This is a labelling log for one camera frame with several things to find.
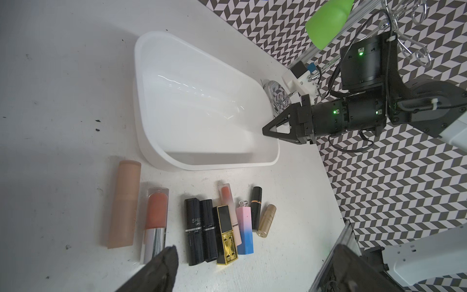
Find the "black cable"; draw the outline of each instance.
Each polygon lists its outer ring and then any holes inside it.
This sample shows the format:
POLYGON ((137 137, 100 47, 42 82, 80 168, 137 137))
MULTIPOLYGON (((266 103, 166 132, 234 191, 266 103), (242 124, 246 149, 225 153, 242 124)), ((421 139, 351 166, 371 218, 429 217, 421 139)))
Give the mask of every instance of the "black cable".
POLYGON ((321 71, 321 68, 320 68, 318 65, 316 65, 316 69, 318 69, 318 72, 319 72, 318 94, 319 94, 319 96, 321 97, 321 89, 320 89, 320 87, 321 87, 321 77, 323 77, 323 72, 321 71))
MULTIPOLYGON (((375 15, 377 15, 378 13, 380 13, 380 12, 383 12, 383 13, 386 14, 386 17, 388 18, 388 23, 389 23, 388 58, 387 58, 387 62, 386 62, 386 74, 385 74, 385 80, 384 80, 384 82, 385 82, 384 87, 385 87, 385 90, 386 90, 386 105, 388 104, 388 98, 389 98, 388 74, 389 74, 389 63, 390 63, 390 51, 391 51, 391 44, 392 44, 392 41, 390 40, 390 38, 392 37, 392 22, 391 22, 391 18, 390 18, 390 16, 389 16, 389 13, 388 13, 386 10, 383 10, 383 9, 380 9, 380 10, 378 10, 378 11, 375 11, 373 14, 371 14, 371 16, 360 26, 360 28, 358 29, 358 31, 355 33, 354 38, 352 39, 352 41, 350 42, 349 46, 347 47, 346 53, 345 53, 344 56, 340 59, 339 64, 337 65, 336 69, 334 70, 334 72, 333 72, 332 75, 331 75, 331 79, 329 80, 329 83, 328 83, 328 91, 327 91, 325 97, 327 97, 327 96, 331 93, 331 89, 332 89, 332 87, 333 87, 333 84, 334 84, 334 82, 335 82, 337 76, 338 76, 339 73, 340 73, 342 61, 344 61, 345 58, 347 57, 347 54, 349 53, 350 48, 351 48, 352 45, 354 44, 354 42, 355 42, 355 40, 357 39, 358 35, 363 31, 363 29, 366 27, 366 25, 368 24, 368 22, 369 22, 370 20, 372 20, 373 17, 374 17, 375 15)), ((368 145, 367 147, 363 147, 363 148, 359 148, 359 149, 355 149, 355 150, 347 150, 347 149, 339 148, 339 147, 335 146, 335 145, 331 142, 331 135, 328 136, 329 144, 330 144, 333 148, 335 148, 335 149, 337 149, 337 150, 339 150, 339 151, 345 152, 345 153, 360 153, 360 152, 365 152, 365 151, 367 151, 368 149, 374 147, 374 145, 375 145, 374 141, 369 140, 369 139, 363 134, 363 130, 359 130, 359 131, 358 131, 358 134, 360 135, 360 137, 362 138, 362 140, 367 141, 367 142, 370 142, 370 145, 368 145)))
POLYGON ((368 139, 364 134, 363 134, 363 130, 358 130, 358 134, 360 135, 360 137, 362 138, 363 141, 366 141, 366 142, 370 142, 370 145, 368 145, 367 147, 363 147, 363 148, 358 148, 358 149, 343 149, 343 148, 339 148, 337 146, 335 146, 332 142, 331 142, 331 135, 329 135, 327 137, 328 141, 329 141, 329 144, 336 150, 339 150, 339 151, 342 151, 342 152, 345 152, 345 153, 360 153, 360 152, 365 152, 366 150, 368 149, 371 149, 373 148, 373 146, 375 145, 375 142, 374 141, 371 141, 370 139, 368 139))

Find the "lip gloss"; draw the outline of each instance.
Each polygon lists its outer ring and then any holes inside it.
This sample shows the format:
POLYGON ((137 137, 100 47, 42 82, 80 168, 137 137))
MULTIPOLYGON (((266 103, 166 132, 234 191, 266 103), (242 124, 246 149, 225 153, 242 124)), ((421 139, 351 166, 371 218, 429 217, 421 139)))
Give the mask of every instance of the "lip gloss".
POLYGON ((169 205, 169 189, 152 188, 148 190, 148 210, 144 230, 144 260, 147 264, 165 247, 165 230, 167 227, 167 209, 169 205))
POLYGON ((232 198, 232 191, 230 190, 230 184, 220 185, 220 200, 223 205, 229 206, 230 222, 232 224, 233 237, 235 239, 235 245, 241 244, 240 230, 238 228, 237 212, 235 211, 234 199, 232 198))

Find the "chevron patterned background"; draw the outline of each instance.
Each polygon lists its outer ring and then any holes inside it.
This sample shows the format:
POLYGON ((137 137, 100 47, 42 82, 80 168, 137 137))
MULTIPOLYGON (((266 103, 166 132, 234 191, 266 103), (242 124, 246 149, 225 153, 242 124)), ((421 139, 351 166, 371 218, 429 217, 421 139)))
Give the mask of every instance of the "chevron patterned background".
MULTIPOLYGON (((200 2, 287 65, 309 48, 311 42, 304 25, 326 1, 200 2)), ((397 3, 397 0, 390 2, 392 6, 397 3)), ((414 60, 400 57, 399 72, 403 81, 426 76, 449 80, 465 89, 466 0, 427 0, 427 5, 428 17, 421 25, 413 25, 409 16, 401 18, 399 23, 403 33, 428 46, 433 63, 426 69, 414 60)), ((338 55, 340 47, 349 44, 369 16, 333 41, 313 61, 322 66, 338 55)), ((361 36, 376 28, 382 18, 383 15, 375 16, 361 36)), ((325 84, 331 73, 332 69, 323 73, 323 90, 327 90, 325 84)), ((337 78, 335 90, 339 89, 339 83, 337 78)), ((352 149, 366 145, 356 131, 334 138, 333 143, 352 149)), ((342 216, 352 222, 362 248, 409 242, 467 223, 467 158, 463 151, 409 125, 391 124, 367 153, 336 151, 324 137, 318 140, 318 148, 342 216)), ((407 290, 467 292, 467 275, 428 279, 407 290)))

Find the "white table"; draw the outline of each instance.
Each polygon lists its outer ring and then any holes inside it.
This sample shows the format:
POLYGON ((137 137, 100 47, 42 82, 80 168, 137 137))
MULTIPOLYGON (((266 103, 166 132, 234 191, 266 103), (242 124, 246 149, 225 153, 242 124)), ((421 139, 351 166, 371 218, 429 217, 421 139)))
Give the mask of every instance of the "white table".
POLYGON ((151 30, 167 30, 258 82, 281 81, 286 70, 195 0, 6 1, 0 291, 114 291, 141 268, 144 196, 153 185, 170 189, 175 291, 307 291, 344 226, 316 146, 282 142, 271 167, 168 173, 149 165, 136 141, 132 82, 134 43, 151 30), (142 162, 137 233, 133 246, 108 250, 124 158, 142 162), (189 267, 183 200, 218 203, 219 180, 236 201, 261 186, 263 206, 277 206, 271 232, 254 235, 255 253, 227 267, 189 267))

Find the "gradient lipstick tube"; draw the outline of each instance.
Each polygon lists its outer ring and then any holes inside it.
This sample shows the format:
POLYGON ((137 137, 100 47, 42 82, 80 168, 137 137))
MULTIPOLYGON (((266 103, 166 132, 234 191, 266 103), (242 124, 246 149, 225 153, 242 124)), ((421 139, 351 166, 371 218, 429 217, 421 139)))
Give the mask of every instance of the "gradient lipstick tube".
POLYGON ((241 244, 237 246, 239 255, 249 255, 253 253, 253 231, 251 229, 251 210, 247 206, 248 201, 240 201, 237 208, 238 226, 240 229, 241 244))
POLYGON ((232 198, 232 191, 230 190, 230 184, 219 186, 220 200, 223 205, 229 206, 230 222, 232 224, 233 237, 235 244, 238 246, 241 244, 240 230, 238 228, 237 213, 235 211, 234 199, 232 198))

